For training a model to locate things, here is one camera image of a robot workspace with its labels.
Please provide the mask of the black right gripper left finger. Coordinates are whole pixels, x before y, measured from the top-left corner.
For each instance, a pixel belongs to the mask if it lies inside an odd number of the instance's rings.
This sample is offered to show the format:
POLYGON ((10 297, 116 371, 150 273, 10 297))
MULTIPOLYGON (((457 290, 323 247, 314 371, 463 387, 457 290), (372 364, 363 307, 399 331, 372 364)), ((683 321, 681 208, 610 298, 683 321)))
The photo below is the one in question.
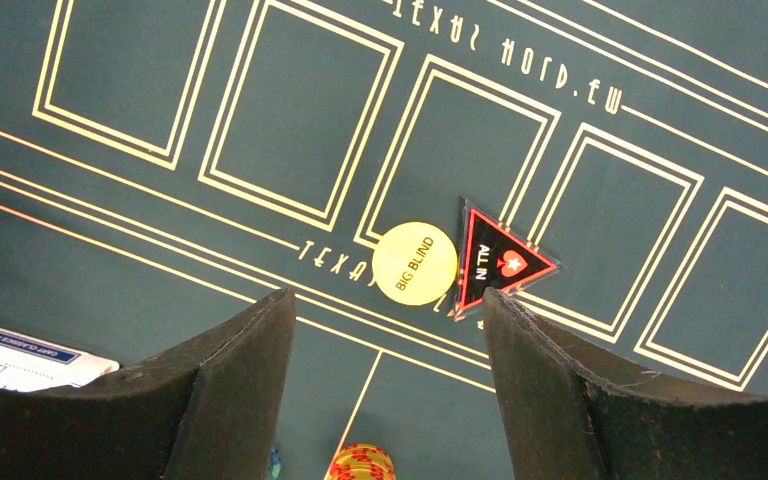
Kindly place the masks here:
POLYGON ((0 479, 264 479, 296 305, 229 320, 76 388, 0 389, 0 479))

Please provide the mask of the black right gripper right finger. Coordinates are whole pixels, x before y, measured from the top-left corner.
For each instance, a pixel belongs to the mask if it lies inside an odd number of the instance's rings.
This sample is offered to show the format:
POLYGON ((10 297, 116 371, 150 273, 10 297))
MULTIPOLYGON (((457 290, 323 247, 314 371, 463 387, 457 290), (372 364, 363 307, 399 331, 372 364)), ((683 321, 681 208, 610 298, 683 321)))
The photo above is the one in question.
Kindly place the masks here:
POLYGON ((649 370, 495 289, 483 306, 516 478, 768 479, 768 396, 649 370))

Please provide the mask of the black red all-in triangle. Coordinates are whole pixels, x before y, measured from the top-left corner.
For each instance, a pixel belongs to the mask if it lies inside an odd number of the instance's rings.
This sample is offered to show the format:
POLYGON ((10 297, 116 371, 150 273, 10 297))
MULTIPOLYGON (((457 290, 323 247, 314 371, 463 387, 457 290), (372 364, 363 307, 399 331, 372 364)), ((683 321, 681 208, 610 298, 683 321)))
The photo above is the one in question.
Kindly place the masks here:
POLYGON ((448 316, 458 322, 483 304, 487 289, 512 295, 563 268, 553 254, 525 239, 475 202, 461 199, 460 251, 448 316))

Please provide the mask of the yellow big blind button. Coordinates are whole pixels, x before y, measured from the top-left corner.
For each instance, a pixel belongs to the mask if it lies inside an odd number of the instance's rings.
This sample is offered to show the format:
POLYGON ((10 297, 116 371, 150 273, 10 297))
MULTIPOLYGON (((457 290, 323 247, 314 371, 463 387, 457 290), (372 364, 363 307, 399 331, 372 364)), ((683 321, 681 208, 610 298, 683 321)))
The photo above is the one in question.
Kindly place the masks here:
POLYGON ((422 306, 444 296, 454 284, 458 253, 453 240, 426 222, 399 224, 378 240, 372 254, 373 280, 390 300, 422 306))

